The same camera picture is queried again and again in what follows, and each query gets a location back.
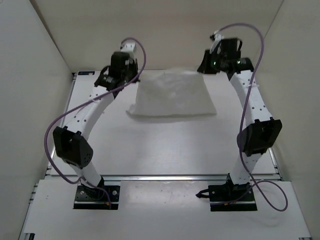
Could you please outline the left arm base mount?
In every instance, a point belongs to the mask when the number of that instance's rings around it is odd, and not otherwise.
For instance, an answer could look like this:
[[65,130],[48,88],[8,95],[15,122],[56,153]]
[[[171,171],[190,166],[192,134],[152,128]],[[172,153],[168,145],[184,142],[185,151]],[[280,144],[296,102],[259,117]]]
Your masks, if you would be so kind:
[[83,184],[77,186],[73,209],[75,210],[118,210],[121,185],[100,181],[99,188],[104,191]]

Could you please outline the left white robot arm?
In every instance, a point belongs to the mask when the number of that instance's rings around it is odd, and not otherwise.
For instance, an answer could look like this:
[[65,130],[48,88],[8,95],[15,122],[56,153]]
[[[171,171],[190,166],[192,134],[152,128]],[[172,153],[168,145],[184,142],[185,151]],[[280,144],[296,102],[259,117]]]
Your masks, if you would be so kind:
[[87,186],[87,193],[93,199],[104,195],[102,177],[97,173],[92,158],[93,149],[88,143],[90,133],[102,115],[119,94],[112,90],[122,87],[138,73],[138,63],[133,48],[124,47],[111,56],[110,65],[104,67],[93,84],[88,100],[90,103],[77,110],[64,126],[53,130],[56,155],[70,165],[80,181]]

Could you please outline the white skirt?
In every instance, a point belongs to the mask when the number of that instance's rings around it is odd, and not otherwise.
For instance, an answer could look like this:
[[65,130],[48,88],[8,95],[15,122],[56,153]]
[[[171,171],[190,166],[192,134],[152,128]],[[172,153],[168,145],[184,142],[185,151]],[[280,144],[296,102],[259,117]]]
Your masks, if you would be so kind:
[[135,117],[193,117],[214,116],[217,110],[201,74],[170,69],[139,82],[135,103],[127,113]]

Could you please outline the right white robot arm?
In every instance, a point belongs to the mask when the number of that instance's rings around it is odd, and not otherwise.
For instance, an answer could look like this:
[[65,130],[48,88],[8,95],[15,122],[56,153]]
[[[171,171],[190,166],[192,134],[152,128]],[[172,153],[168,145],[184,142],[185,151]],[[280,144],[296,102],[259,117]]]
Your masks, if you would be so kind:
[[241,56],[242,40],[224,38],[217,33],[210,39],[212,45],[205,50],[197,71],[209,75],[226,73],[242,106],[241,132],[236,140],[241,153],[228,175],[231,183],[224,187],[226,198],[236,200],[242,195],[241,187],[250,181],[250,174],[258,160],[274,145],[282,122],[274,119],[267,109],[254,77],[251,60]]

